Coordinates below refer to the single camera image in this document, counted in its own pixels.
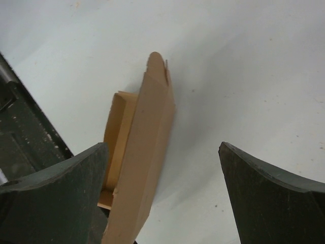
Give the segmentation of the brown cardboard box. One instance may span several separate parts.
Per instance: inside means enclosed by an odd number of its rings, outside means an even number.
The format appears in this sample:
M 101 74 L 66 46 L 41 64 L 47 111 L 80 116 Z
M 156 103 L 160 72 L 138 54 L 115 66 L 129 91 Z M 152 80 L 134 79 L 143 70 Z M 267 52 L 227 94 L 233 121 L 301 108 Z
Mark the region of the brown cardboard box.
M 109 159 L 98 206 L 109 211 L 102 243 L 134 243 L 153 204 L 175 115 L 168 63 L 150 54 L 138 93 L 114 94 L 104 142 Z

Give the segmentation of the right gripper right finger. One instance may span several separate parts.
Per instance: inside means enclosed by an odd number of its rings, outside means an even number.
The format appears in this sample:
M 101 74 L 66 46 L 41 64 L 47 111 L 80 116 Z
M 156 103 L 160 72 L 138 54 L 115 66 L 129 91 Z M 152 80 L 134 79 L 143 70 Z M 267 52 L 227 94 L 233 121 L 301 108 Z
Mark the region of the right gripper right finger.
M 241 243 L 324 243 L 324 183 L 228 142 L 219 158 Z

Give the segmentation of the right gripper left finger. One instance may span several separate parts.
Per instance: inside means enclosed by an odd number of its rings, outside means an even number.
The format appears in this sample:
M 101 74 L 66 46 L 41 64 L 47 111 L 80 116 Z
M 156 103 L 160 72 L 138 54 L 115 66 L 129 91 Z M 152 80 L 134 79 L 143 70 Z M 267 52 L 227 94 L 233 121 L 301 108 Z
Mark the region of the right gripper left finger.
M 100 243 L 105 143 L 1 186 L 1 243 Z

